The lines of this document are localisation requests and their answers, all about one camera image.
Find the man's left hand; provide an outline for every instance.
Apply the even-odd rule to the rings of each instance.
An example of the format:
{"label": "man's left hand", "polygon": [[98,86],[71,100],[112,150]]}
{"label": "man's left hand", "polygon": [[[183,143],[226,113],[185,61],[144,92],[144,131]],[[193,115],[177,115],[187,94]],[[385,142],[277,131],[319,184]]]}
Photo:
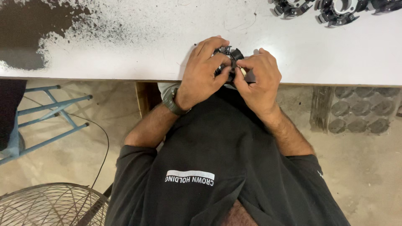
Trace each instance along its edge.
{"label": "man's left hand", "polygon": [[[189,110],[208,99],[228,80],[230,59],[222,53],[212,56],[215,49],[228,45],[229,41],[218,35],[200,42],[191,52],[174,100],[181,109]],[[220,75],[215,76],[215,70],[222,64],[226,67]]]}

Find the black cable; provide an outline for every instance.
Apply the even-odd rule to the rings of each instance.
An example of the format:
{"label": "black cable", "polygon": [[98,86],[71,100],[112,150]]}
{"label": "black cable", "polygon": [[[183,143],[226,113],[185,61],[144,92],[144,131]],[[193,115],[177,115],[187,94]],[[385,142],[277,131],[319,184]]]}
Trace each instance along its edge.
{"label": "black cable", "polygon": [[[31,98],[28,98],[28,97],[26,97],[26,96],[24,96],[24,97],[25,97],[25,98],[27,98],[28,100],[32,101],[32,102],[35,102],[35,103],[39,104],[40,106],[43,106],[43,104],[41,104],[41,103],[39,103],[39,102],[36,102],[35,100],[32,100]],[[72,115],[72,116],[75,116],[75,117],[78,117],[78,118],[81,118],[81,119],[84,119],[84,120],[87,120],[87,121],[90,121],[90,122],[94,123],[95,125],[99,126],[99,128],[101,128],[101,129],[103,130],[103,132],[105,133],[105,135],[106,135],[106,138],[107,138],[107,150],[106,150],[106,155],[105,155],[105,158],[103,159],[102,165],[100,166],[100,169],[99,169],[98,175],[96,176],[96,178],[95,178],[95,180],[94,180],[94,182],[93,182],[93,184],[92,184],[92,186],[91,186],[91,188],[93,188],[93,187],[94,187],[94,185],[95,185],[95,183],[96,183],[96,181],[98,180],[99,174],[101,173],[101,170],[102,170],[103,164],[104,164],[104,163],[105,163],[105,161],[106,161],[107,154],[109,153],[109,136],[107,135],[107,132],[106,132],[106,131],[105,131],[105,130],[102,128],[102,126],[100,126],[98,123],[96,123],[96,122],[94,122],[94,121],[91,121],[91,120],[89,120],[89,119],[83,118],[83,117],[78,116],[78,115],[74,115],[74,114],[70,114],[70,113],[67,113],[67,114],[68,114],[68,115]]]}

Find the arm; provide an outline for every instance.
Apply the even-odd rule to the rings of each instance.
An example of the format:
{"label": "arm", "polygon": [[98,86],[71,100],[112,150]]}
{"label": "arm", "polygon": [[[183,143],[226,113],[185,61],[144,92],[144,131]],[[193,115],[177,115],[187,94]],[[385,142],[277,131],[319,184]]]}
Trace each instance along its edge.
{"label": "arm", "polygon": [[272,132],[278,148],[284,156],[315,154],[313,147],[297,130],[291,120],[281,111],[275,102],[281,73],[276,59],[260,48],[260,54],[252,55],[237,64],[253,70],[256,82],[247,84],[239,68],[236,68],[234,83],[247,106]]}
{"label": "arm", "polygon": [[[211,55],[215,49],[228,45],[229,41],[218,35],[200,42],[191,52],[182,83],[174,99],[177,106],[189,110],[218,91],[226,82],[229,77],[230,59],[221,53],[213,57]],[[215,69],[222,64],[228,67],[215,77]],[[179,116],[173,114],[164,104],[160,104],[134,127],[124,144],[155,148],[178,118]]]}
{"label": "arm", "polygon": [[178,117],[159,104],[131,130],[124,145],[156,148]]}

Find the watch strap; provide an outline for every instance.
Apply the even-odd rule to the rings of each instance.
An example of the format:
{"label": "watch strap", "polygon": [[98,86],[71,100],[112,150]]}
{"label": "watch strap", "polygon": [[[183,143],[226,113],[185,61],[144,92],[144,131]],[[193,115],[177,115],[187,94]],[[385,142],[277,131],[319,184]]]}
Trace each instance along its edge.
{"label": "watch strap", "polygon": [[188,111],[181,109],[174,102],[174,97],[177,94],[177,88],[170,88],[163,97],[163,104],[175,115],[184,115]]}

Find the hairy forearm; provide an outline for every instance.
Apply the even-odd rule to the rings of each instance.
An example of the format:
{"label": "hairy forearm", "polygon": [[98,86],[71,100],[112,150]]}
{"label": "hairy forearm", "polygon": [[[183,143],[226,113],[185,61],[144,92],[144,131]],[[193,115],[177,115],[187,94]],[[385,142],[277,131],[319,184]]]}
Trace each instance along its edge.
{"label": "hairy forearm", "polygon": [[156,148],[178,118],[164,104],[159,104],[131,130],[124,144]]}
{"label": "hairy forearm", "polygon": [[284,156],[315,155],[313,147],[278,105],[268,117],[260,119],[272,132],[279,151]]}

